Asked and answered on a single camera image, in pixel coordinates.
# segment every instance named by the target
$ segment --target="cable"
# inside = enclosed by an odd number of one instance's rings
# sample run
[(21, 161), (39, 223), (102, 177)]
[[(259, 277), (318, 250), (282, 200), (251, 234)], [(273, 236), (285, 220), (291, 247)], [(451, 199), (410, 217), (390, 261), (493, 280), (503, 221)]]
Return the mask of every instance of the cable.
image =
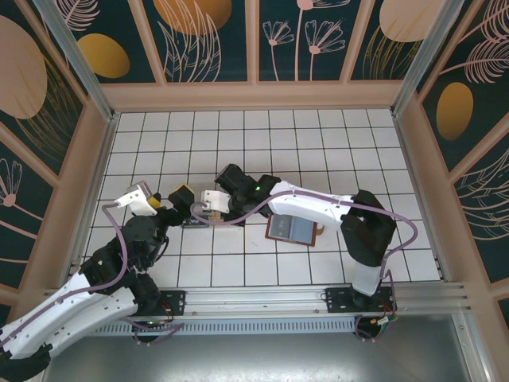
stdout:
[(302, 196), (305, 196), (305, 197), (314, 197), (315, 199), (318, 199), (318, 200), (321, 200), (321, 201), (328, 201), (328, 202), (330, 202), (332, 204), (335, 204), (335, 205), (345, 205), (345, 206), (348, 206), (348, 207), (353, 207), (355, 209), (363, 209), (363, 210), (369, 211), (369, 212), (381, 213), (383, 215), (387, 215), (387, 216), (390, 216), (390, 217), (395, 218), (395, 219), (399, 219), (399, 220), (407, 223), (412, 228), (412, 230), (414, 231), (414, 234), (405, 243), (398, 245), (394, 249), (391, 249), (390, 251), (388, 251), (388, 253), (386, 253), (382, 257), (382, 264), (380, 266), (380, 278), (381, 279), (385, 279), (385, 277), (387, 276), (387, 274), (384, 274), (383, 272), (385, 271), (385, 267), (387, 265), (387, 259), (389, 259), (389, 256), (391, 256), (395, 252), (403, 249), (404, 247), (412, 244), (417, 239), (417, 236), (418, 236), (418, 229), (417, 229), (417, 226), (414, 224), (414, 222), (411, 221), (410, 219), (405, 218), (404, 216), (399, 215), (398, 213), (395, 213), (395, 212), (392, 212), (392, 211), (387, 211), (386, 209), (377, 209), (376, 207), (371, 207), (369, 205), (361, 205), (361, 204), (353, 203), (353, 202), (350, 202), (350, 201), (338, 201), (337, 199), (335, 199), (333, 197), (326, 197), (324, 195), (320, 195), (320, 194), (317, 194), (317, 193), (312, 193), (310, 191), (301, 191), (299, 189), (292, 190), (292, 191), (283, 191), (281, 193), (275, 193), (274, 195), (271, 195), (270, 197), (265, 199), (262, 203), (260, 203), (256, 207), (254, 207), (247, 214), (245, 214), (245, 215), (243, 215), (243, 216), (241, 216), (241, 217), (239, 217), (237, 219), (234, 219), (234, 220), (229, 220), (229, 221), (212, 221), (212, 220), (209, 220), (209, 219), (204, 219), (203, 217), (199, 216), (196, 213), (196, 211), (195, 211), (195, 208), (196, 208), (197, 205), (199, 205), (201, 207), (206, 207), (205, 203), (202, 203), (202, 202), (199, 202), (199, 201), (195, 202), (195, 203), (193, 203), (191, 205), (191, 215), (192, 215), (192, 217), (194, 217), (198, 221), (201, 221), (202, 223), (205, 223), (205, 224), (210, 224), (211, 226), (238, 224), (238, 223), (241, 223), (241, 222), (245, 221), (245, 219), (247, 219), (249, 216), (254, 215), (261, 208), (263, 208), (263, 206), (268, 204), (273, 199), (275, 199), (277, 197), (288, 196), (288, 195), (302, 195)]
[(166, 322), (168, 323), (168, 322), (173, 321), (172, 307), (167, 302), (165, 302), (165, 300), (161, 300), (161, 306), (162, 306), (162, 309), (165, 310), (166, 316), (168, 317), (168, 320)]
[[(144, 345), (146, 347), (155, 346), (155, 345), (161, 344), (162, 342), (164, 342), (166, 340), (169, 340), (176, 332), (178, 332), (180, 329), (182, 329), (184, 327), (184, 324), (178, 324), (178, 325), (172, 326), (171, 328), (153, 329), (148, 326), (143, 326), (143, 325), (138, 324), (137, 322), (131, 321), (129, 318), (122, 318), (121, 321), (127, 322), (128, 324), (130, 324), (138, 329), (134, 333), (134, 339), (136, 340), (138, 345)], [(155, 333), (162, 333), (162, 332), (169, 331), (169, 333), (166, 334), (165, 336), (160, 336), (151, 342), (141, 342), (138, 338), (138, 333), (140, 332), (140, 330), (145, 330), (147, 332), (155, 332)]]
[[(199, 216), (195, 212), (195, 207), (197, 205), (200, 205), (202, 207), (206, 207), (206, 204), (205, 203), (201, 203), (201, 202), (195, 202), (195, 203), (193, 203), (191, 205), (191, 215), (195, 219), (197, 219), (198, 221), (201, 221), (202, 223), (205, 223), (205, 224), (210, 224), (211, 226), (238, 224), (238, 223), (244, 221), (245, 219), (247, 219), (248, 217), (254, 215), (257, 211), (259, 211), (261, 208), (263, 208), (263, 206), (267, 205), (273, 199), (275, 199), (277, 197), (284, 197), (284, 196), (287, 196), (287, 195), (303, 195), (303, 196), (307, 196), (307, 197), (314, 197), (315, 199), (318, 199), (318, 200), (321, 200), (321, 201), (328, 201), (328, 202), (336, 204), (336, 205), (345, 205), (345, 206), (348, 206), (348, 207), (351, 207), (351, 208), (355, 208), (355, 209), (363, 209), (364, 211), (381, 213), (383, 215), (387, 215), (387, 216), (390, 216), (392, 218), (399, 219), (399, 220), (407, 223), (412, 228), (412, 231), (413, 231), (412, 237), (410, 237), (405, 243), (400, 244), (396, 248), (391, 249), (390, 251), (388, 251), (382, 257), (382, 263), (380, 265), (380, 273), (379, 273), (380, 279), (385, 279), (387, 276), (389, 276), (389, 279), (390, 279), (390, 289), (391, 289), (391, 292), (392, 292), (392, 310), (393, 310), (393, 313), (394, 313), (396, 311), (396, 295), (394, 293), (394, 280), (392, 279), (392, 273), (390, 272), (390, 270), (388, 270), (387, 273), (384, 273), (385, 267), (387, 265), (387, 260), (395, 252), (397, 252), (399, 250), (402, 250), (406, 246), (412, 244), (417, 239), (417, 236), (418, 236), (418, 228), (414, 224), (414, 222), (411, 221), (410, 219), (407, 219), (404, 216), (399, 215), (398, 213), (395, 213), (395, 212), (392, 212), (392, 211), (387, 211), (386, 209), (378, 209), (376, 207), (371, 207), (369, 205), (361, 205), (361, 204), (353, 203), (353, 202), (350, 202), (350, 201), (338, 201), (337, 199), (335, 199), (333, 197), (326, 197), (326, 196), (323, 196), (323, 195), (320, 195), (320, 194), (316, 194), (316, 193), (312, 193), (312, 192), (309, 192), (309, 191), (292, 190), (292, 191), (283, 191), (281, 193), (276, 193), (274, 195), (271, 195), (270, 197), (265, 199), (262, 203), (260, 203), (256, 207), (254, 207), (250, 212), (248, 212), (247, 214), (245, 214), (245, 215), (243, 215), (243, 216), (241, 216), (241, 217), (239, 217), (237, 219), (234, 219), (234, 220), (218, 222), (218, 221), (211, 221), (209, 219), (204, 219), (203, 217)], [(358, 316), (356, 318), (356, 323), (355, 323), (355, 335), (356, 335), (356, 337), (364, 341), (364, 339), (360, 336), (360, 334), (362, 334), (365, 337), (371, 338), (372, 341), (375, 341), (375, 337), (372, 337), (369, 333), (359, 329), (359, 322), (360, 322), (360, 319), (362, 317), (363, 316), (360, 315), (360, 316)], [(386, 331), (387, 331), (387, 327), (384, 329), (384, 331), (380, 335), (378, 335), (376, 337), (379, 338)]]
[(117, 237), (119, 238), (120, 248), (122, 249), (122, 268), (120, 269), (120, 272), (117, 275), (117, 277), (115, 277), (110, 282), (104, 283), (102, 285), (96, 285), (96, 286), (90, 286), (90, 287), (87, 287), (87, 288), (80, 288), (80, 289), (76, 289), (76, 290), (71, 290), (68, 293), (63, 294), (62, 296), (57, 298), (55, 300), (55, 302), (49, 303), (48, 305), (44, 306), (42, 309), (37, 311), (32, 317), (28, 318), (25, 322), (23, 322), (15, 330), (13, 330), (5, 340), (0, 342), (0, 348), (2, 348), (5, 344), (7, 344), (11, 339), (15, 338), (27, 325), (32, 323), (34, 320), (39, 318), (42, 314), (46, 313), (48, 310), (53, 308), (55, 305), (61, 304), (67, 298), (70, 298), (70, 297), (72, 297), (72, 296), (74, 296), (76, 294), (79, 294), (79, 293), (95, 292), (96, 290), (102, 290), (102, 289), (107, 289), (109, 287), (112, 287), (116, 283), (118, 283), (120, 281), (120, 279), (125, 275), (125, 273), (127, 271), (127, 246), (126, 246), (126, 241), (124, 240), (124, 236), (122, 234), (122, 231), (120, 231), (120, 227), (117, 224), (117, 222), (115, 221), (114, 217), (110, 214), (109, 211), (107, 211), (108, 209), (112, 209), (112, 208), (117, 207), (117, 206), (118, 206), (118, 204), (114, 203), (114, 204), (111, 204), (111, 205), (104, 205), (102, 207), (103, 212), (106, 214), (108, 220), (111, 222), (111, 224), (113, 225), (113, 228), (115, 229)]
[(168, 244), (169, 244), (169, 237), (168, 237), (168, 235), (165, 236), (163, 244), (165, 244), (165, 247), (163, 248), (163, 250), (161, 252), (159, 252), (159, 256), (153, 262), (154, 264), (161, 259), (161, 257), (165, 254), (166, 249), (168, 248)]

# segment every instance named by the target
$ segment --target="white tile floor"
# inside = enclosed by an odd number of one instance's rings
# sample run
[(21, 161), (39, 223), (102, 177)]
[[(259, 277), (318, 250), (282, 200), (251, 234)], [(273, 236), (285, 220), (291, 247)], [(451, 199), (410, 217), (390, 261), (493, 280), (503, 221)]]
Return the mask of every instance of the white tile floor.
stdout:
[[(123, 114), (98, 206), (145, 180), (164, 196), (188, 182), (213, 182), (234, 162), (258, 179), (272, 173), (325, 193), (359, 188), (414, 220), (416, 242), (393, 255), (396, 281), (440, 279), (405, 159), (388, 110), (197, 111)], [(115, 219), (129, 217), (116, 210)], [(349, 283), (353, 260), (342, 235), (326, 228), (316, 246), (265, 238), (266, 219), (245, 228), (169, 230), (170, 245), (150, 269), (160, 287), (237, 287)], [(85, 256), (114, 232), (100, 212), (91, 225)], [(391, 247), (411, 230), (398, 222)]]

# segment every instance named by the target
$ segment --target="metal frame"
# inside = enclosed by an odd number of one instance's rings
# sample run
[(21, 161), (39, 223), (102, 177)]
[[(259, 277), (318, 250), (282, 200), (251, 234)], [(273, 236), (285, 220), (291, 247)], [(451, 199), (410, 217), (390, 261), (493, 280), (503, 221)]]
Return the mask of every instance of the metal frame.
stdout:
[(97, 202), (99, 193), (101, 192), (103, 174), (108, 163), (113, 141), (115, 140), (115, 132), (117, 131), (119, 120), (120, 114), (115, 113), (107, 123), (106, 129), (104, 129), (100, 149), (97, 159), (95, 160), (94, 168), (92, 169), (92, 177), (87, 187), (87, 196), (83, 201), (79, 217), (76, 221), (75, 230), (72, 234), (72, 245), (69, 247), (67, 254), (68, 264), (65, 267), (67, 272), (63, 273), (60, 285), (63, 285), (67, 281), (68, 276), (70, 274), (74, 274), (80, 267), (80, 257), (87, 245), (87, 235), (90, 229), (90, 222), (94, 216), (95, 203)]
[(494, 382), (494, 372), (474, 317), (471, 314), (453, 314), (452, 317), (470, 377), (475, 382)]
[(75, 69), (81, 83), (87, 89), (88, 94), (94, 100), (97, 108), (105, 119), (110, 120), (112, 114), (110, 103), (104, 95), (103, 89), (94, 72), (91, 70), (87, 59), (81, 52), (71, 30), (61, 17), (60, 11), (56, 7), (56, 2), (33, 0), (33, 4), (37, 7), (39, 14), (41, 14), (42, 19), (48, 26), (56, 42)]
[[(185, 323), (176, 332), (179, 336), (214, 336), (228, 334), (300, 334), (300, 333), (352, 333), (355, 331), (354, 317), (325, 318), (245, 318), (245, 319), (196, 319), (184, 321), (177, 319), (169, 324), (157, 326), (171, 329)], [(113, 322), (97, 329), (89, 337), (130, 337), (133, 328), (126, 322)], [(153, 336), (151, 332), (140, 331), (138, 335)]]
[(443, 279), (446, 281), (451, 281), (451, 272), (449, 271), (449, 266), (447, 265), (445, 257), (443, 256), (444, 252), (440, 246), (440, 241), (437, 239), (438, 238), (437, 231), (434, 229), (433, 225), (431, 225), (428, 221), (428, 216), (431, 216), (431, 212), (429, 211), (429, 205), (425, 198), (424, 191), (422, 190), (422, 183), (418, 176), (416, 175), (414, 160), (409, 154), (410, 150), (408, 150), (408, 142), (406, 140), (405, 131), (400, 127), (398, 118), (394, 117), (393, 115), (393, 119), (396, 134), (398, 135), (399, 141), (402, 143), (401, 149), (403, 152), (403, 156), (405, 157), (406, 162), (410, 164), (408, 173), (410, 175), (410, 180), (412, 181), (412, 186), (416, 190), (415, 197), (418, 200), (419, 206), (424, 210), (423, 221), (426, 231), (430, 234), (428, 235), (429, 244), (431, 245), (433, 254), (437, 255)]
[[(329, 286), (242, 286), (186, 288), (185, 312), (179, 320), (350, 317), (364, 312), (329, 314), (322, 299)], [(349, 287), (349, 284), (331, 287)], [(398, 314), (467, 313), (470, 305), (461, 283), (396, 283)], [(163, 316), (136, 317), (156, 321)]]
[(437, 18), (435, 18), (433, 24), (429, 27), (428, 35), (422, 42), (412, 64), (410, 64), (398, 94), (394, 98), (392, 105), (393, 113), (396, 118), (399, 117), (405, 110), (405, 107), (419, 85), (421, 78), (424, 76), (426, 70), (433, 61), (433, 58), (436, 56), (442, 43), (447, 37), (447, 33), (449, 32), (451, 25), (460, 13), (463, 2), (464, 0), (443, 2)]

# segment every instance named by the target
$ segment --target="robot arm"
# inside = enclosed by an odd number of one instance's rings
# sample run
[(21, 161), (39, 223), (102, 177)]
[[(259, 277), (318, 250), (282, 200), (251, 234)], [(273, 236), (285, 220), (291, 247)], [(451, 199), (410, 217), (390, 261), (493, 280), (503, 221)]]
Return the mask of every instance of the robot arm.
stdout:
[(354, 301), (362, 308), (366, 304), (363, 299), (375, 294), (383, 256), (392, 241), (396, 223), (387, 215), (359, 208), (383, 209), (372, 193), (364, 190), (355, 196), (317, 193), (271, 175), (262, 175), (255, 181), (236, 165), (225, 167), (216, 183), (229, 197), (217, 196), (218, 191), (207, 191), (204, 201), (207, 209), (227, 211), (225, 220), (245, 216), (265, 203), (258, 210), (265, 217), (275, 213), (297, 216), (341, 230), (348, 252), (356, 261), (352, 282)]
[(27, 380), (44, 370), (52, 357), (106, 323), (153, 311), (160, 292), (150, 276), (140, 272), (157, 261), (167, 243), (168, 227), (190, 217), (194, 194), (181, 186), (169, 196), (173, 207), (166, 209), (158, 207), (144, 182), (127, 191), (115, 201), (118, 208), (129, 205), (136, 214), (121, 229), (127, 249), (125, 272), (121, 244), (115, 237), (56, 293), (5, 325), (0, 331), (0, 377), (9, 382)]

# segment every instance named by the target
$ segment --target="black mounting bracket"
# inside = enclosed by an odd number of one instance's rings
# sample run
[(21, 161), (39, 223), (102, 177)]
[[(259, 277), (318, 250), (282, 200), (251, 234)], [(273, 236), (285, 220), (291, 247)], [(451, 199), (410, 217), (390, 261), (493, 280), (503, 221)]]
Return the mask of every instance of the black mounting bracket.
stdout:
[(322, 294), (323, 300), (327, 303), (328, 313), (382, 313), (383, 304), (379, 301), (382, 299), (387, 305), (391, 305), (392, 290), (390, 286), (381, 286), (371, 296), (370, 303), (363, 308), (359, 308), (354, 303), (351, 287), (344, 286), (338, 288), (327, 288)]
[(156, 308), (149, 314), (134, 314), (134, 316), (166, 316), (165, 309), (162, 307), (164, 301), (171, 308), (173, 317), (183, 316), (185, 310), (185, 290), (162, 290)]

